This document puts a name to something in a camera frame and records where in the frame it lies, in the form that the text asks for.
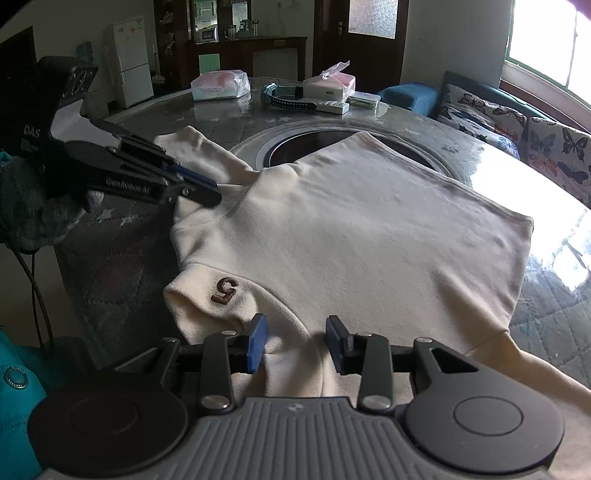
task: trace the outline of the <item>white sweatshirt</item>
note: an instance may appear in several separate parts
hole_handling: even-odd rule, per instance
[[[589,478],[591,391],[508,334],[531,218],[364,132],[260,172],[191,127],[156,142],[223,195],[215,209],[180,199],[171,231],[181,273],[164,295],[191,343],[264,313],[266,395],[354,401],[358,377],[337,375],[324,345],[328,315],[397,345],[432,337],[556,401],[567,430],[553,472]],[[410,400],[408,382],[396,395]]]

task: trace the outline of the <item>refrigerator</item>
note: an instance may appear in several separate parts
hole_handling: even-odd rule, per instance
[[[144,17],[137,17],[105,30],[111,80],[121,108],[154,96],[144,27]]]

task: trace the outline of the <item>door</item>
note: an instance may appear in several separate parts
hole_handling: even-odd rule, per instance
[[[124,108],[154,96],[150,67],[147,64],[120,73]]]
[[[136,18],[113,26],[115,50],[121,72],[148,63],[144,20]]]
[[[399,84],[408,1],[316,0],[314,74],[350,60],[359,92]]]

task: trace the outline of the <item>sofa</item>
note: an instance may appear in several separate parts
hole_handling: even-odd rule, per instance
[[[532,107],[523,100],[505,93],[498,88],[484,85],[472,80],[464,75],[447,71],[443,76],[441,90],[425,85],[424,83],[406,83],[388,87],[378,93],[382,101],[390,105],[399,106],[419,115],[437,118],[439,106],[445,85],[456,85],[464,90],[472,92],[474,95],[510,107],[525,115],[527,118],[538,117],[551,119],[544,112]]]
[[[386,88],[379,95],[385,103],[436,119],[512,155],[591,208],[588,133],[454,72],[445,73],[441,91],[409,83]]]

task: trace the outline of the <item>number 5 patch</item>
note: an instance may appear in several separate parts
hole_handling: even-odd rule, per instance
[[[235,288],[226,287],[226,283],[229,283],[232,287],[238,286],[238,281],[232,277],[225,277],[217,282],[217,291],[223,293],[223,295],[214,294],[212,295],[212,301],[221,303],[222,305],[228,305],[228,302],[232,299],[236,293]]]

